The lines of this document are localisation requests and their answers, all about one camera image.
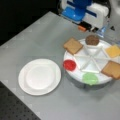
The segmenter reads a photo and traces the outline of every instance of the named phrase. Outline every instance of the cheese slice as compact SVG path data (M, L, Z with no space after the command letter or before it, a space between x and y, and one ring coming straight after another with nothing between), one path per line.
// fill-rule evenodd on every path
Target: cheese slice
M117 45L110 46L109 48L106 49L106 52L111 58L114 58L120 55L120 49Z

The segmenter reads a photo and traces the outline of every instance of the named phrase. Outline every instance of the gray table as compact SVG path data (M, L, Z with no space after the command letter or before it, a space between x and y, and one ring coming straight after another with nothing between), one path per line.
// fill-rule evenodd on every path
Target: gray table
M42 120L119 120L120 81L99 90L75 87L62 68L63 44L70 37L85 38L71 22L49 12L0 47L0 80ZM44 96L21 90L18 75L31 60L48 58L61 68L59 86Z

